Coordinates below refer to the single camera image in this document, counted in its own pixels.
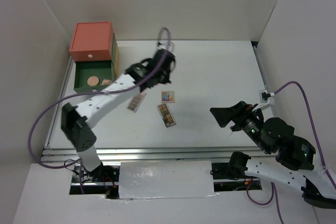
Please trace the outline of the bare peach makeup puff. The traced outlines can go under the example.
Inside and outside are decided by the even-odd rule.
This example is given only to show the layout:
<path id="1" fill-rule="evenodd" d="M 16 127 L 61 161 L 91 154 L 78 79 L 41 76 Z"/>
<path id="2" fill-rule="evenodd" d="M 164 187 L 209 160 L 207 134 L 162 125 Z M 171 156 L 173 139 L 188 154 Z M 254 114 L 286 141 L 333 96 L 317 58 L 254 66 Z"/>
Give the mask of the bare peach makeup puff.
<path id="1" fill-rule="evenodd" d="M 97 86 L 98 84 L 100 83 L 100 80 L 97 76 L 90 76 L 88 79 L 87 79 L 87 84 L 88 86 L 90 87 L 94 87 L 94 86 Z"/>

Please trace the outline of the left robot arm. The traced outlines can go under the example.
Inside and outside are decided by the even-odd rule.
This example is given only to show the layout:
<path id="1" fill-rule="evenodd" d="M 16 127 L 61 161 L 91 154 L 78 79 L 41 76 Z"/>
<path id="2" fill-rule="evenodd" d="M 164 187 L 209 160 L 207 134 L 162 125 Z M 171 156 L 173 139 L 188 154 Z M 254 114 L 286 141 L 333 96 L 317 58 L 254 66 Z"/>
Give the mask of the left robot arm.
<path id="1" fill-rule="evenodd" d="M 159 49 L 152 58 L 131 65 L 111 85 L 75 106 L 66 103 L 61 111 L 61 129 L 72 143 L 90 181 L 101 180 L 105 169 L 95 148 L 97 137 L 92 129 L 113 109 L 157 84 L 170 83 L 176 57 Z"/>

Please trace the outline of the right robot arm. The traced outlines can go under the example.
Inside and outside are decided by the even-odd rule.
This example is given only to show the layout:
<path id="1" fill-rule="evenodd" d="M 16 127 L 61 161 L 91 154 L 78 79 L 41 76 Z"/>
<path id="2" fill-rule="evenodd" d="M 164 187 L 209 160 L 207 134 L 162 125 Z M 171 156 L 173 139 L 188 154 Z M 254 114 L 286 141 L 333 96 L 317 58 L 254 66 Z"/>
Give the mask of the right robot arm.
<path id="1" fill-rule="evenodd" d="M 228 108 L 211 108 L 210 112 L 221 128 L 232 122 L 232 132 L 243 131 L 264 154 L 275 154 L 280 164 L 273 167 L 235 151 L 223 168 L 212 170 L 213 176 L 259 177 L 300 192 L 304 201 L 312 206 L 335 209 L 335 174 L 324 171 L 315 147 L 296 136 L 294 127 L 278 117 L 265 120 L 257 104 L 244 101 Z"/>

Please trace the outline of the coral top drawer box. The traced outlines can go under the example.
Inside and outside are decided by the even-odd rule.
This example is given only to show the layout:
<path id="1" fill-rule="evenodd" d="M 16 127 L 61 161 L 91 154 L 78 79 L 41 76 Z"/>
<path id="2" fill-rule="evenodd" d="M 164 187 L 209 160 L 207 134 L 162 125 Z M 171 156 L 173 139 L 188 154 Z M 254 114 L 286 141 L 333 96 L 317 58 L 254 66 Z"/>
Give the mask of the coral top drawer box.
<path id="1" fill-rule="evenodd" d="M 110 22 L 77 23 L 69 53 L 75 62 L 111 60 L 113 28 Z"/>

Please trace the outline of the green drawer box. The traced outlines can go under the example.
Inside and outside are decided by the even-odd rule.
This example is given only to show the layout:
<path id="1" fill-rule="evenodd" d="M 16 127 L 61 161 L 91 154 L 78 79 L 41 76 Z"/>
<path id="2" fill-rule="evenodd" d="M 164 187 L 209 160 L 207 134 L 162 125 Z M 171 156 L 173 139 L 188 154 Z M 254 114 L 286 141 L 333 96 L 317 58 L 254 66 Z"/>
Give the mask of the green drawer box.
<path id="1" fill-rule="evenodd" d="M 112 81 L 116 80 L 113 66 L 116 45 L 118 45 L 116 37 L 113 35 L 111 60 L 75 62 L 75 80 L 73 88 L 76 93 L 101 91 L 107 87 L 101 85 L 103 79 L 110 79 Z M 94 87 L 88 86 L 87 79 L 90 76 L 97 76 L 100 83 Z"/>

